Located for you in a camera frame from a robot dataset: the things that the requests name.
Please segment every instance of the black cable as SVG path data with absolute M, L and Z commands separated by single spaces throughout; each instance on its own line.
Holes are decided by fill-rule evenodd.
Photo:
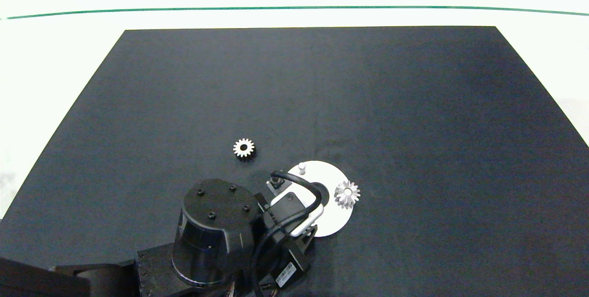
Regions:
M 317 209 L 319 205 L 321 205 L 321 192 L 318 190 L 316 186 L 314 186 L 304 178 L 292 175 L 290 173 L 285 173 L 283 171 L 273 171 L 270 174 L 270 176 L 284 178 L 287 181 L 291 181 L 293 183 L 299 184 L 300 186 L 303 186 L 315 196 L 315 201 L 313 201 L 313 203 L 309 207 L 305 207 L 297 213 L 294 213 L 286 219 L 278 222 L 278 224 L 274 225 L 270 230 L 268 230 L 267 232 L 265 232 L 265 234 L 262 235 L 258 245 L 256 246 L 256 250 L 252 254 L 251 263 L 252 287 L 254 289 L 254 293 L 256 293 L 256 297 L 264 297 L 264 294 L 261 291 L 259 280 L 257 278 L 257 261 L 260 257 L 261 248 L 266 244 L 266 242 L 268 242 L 268 240 L 272 236 L 274 236 L 274 234 L 280 232 L 280 230 L 283 230 L 285 226 L 288 226 L 289 224 L 301 219 L 302 217 L 308 216 L 309 213 L 311 213 L 312 211 Z

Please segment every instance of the white disc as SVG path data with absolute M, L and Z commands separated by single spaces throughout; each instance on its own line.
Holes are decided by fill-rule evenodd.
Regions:
M 348 179 L 337 167 L 330 163 L 323 161 L 305 161 L 303 163 L 305 164 L 303 169 L 300 169 L 300 164 L 298 164 L 289 170 L 289 173 L 302 177 L 309 182 L 319 182 L 327 188 L 329 199 L 323 209 L 323 214 L 315 221 L 317 226 L 315 237 L 329 236 L 343 228 L 347 220 L 350 219 L 350 215 L 352 215 L 353 207 L 344 209 L 337 204 L 333 197 L 337 184 Z M 301 201 L 303 201 L 303 198 L 310 198 L 311 202 L 315 199 L 315 196 L 309 190 L 299 186 L 299 184 L 293 183 L 286 190 L 291 188 L 296 189 L 296 191 L 291 191 L 301 198 Z

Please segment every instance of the bevel gear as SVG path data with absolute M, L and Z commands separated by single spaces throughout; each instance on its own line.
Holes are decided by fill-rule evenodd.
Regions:
M 360 189 L 354 182 L 344 181 L 337 184 L 335 194 L 333 195 L 335 201 L 341 208 L 351 209 L 354 207 L 356 201 L 360 199 Z

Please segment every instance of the green line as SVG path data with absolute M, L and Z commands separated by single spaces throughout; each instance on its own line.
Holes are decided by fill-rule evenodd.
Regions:
M 503 7 L 469 7 L 469 6 L 283 6 L 283 7 L 172 7 L 172 8 L 128 8 L 128 9 L 97 9 L 78 10 L 75 12 L 49 12 L 47 14 L 34 14 L 6 17 L 7 20 L 17 18 L 92 14 L 95 12 L 168 12 L 173 10 L 276 10 L 276 9 L 471 9 L 471 10 L 502 10 L 508 12 L 544 12 L 547 14 L 564 14 L 576 16 L 589 16 L 589 12 L 562 12 L 558 10 L 503 8 Z

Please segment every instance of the spur gear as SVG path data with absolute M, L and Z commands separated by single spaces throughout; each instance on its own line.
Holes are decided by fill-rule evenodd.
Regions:
M 256 146 L 249 139 L 242 138 L 235 142 L 233 153 L 240 160 L 250 159 L 256 154 Z
M 360 199 L 360 189 L 354 182 L 344 181 L 337 185 L 333 196 L 341 208 L 351 209 Z

